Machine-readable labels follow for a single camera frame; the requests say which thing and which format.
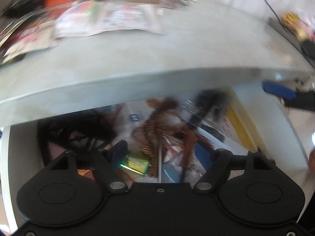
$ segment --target screw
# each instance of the screw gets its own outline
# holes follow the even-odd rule
[[[197,184],[197,188],[199,190],[207,191],[207,190],[210,190],[212,188],[212,185],[209,183],[199,183],[199,184]]]
[[[120,190],[125,187],[125,183],[123,182],[113,182],[109,185],[111,189]]]
[[[25,234],[25,236],[36,236],[36,234],[33,233],[33,232],[27,232],[27,233]]]

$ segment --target drawer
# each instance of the drawer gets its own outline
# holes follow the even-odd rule
[[[315,178],[308,171],[308,156],[281,104],[263,92],[260,82],[234,86],[232,90],[255,125],[265,154],[304,190],[307,204],[315,190]],[[16,205],[17,192],[43,168],[37,121],[4,128],[0,162],[5,211],[14,232],[24,223]]]

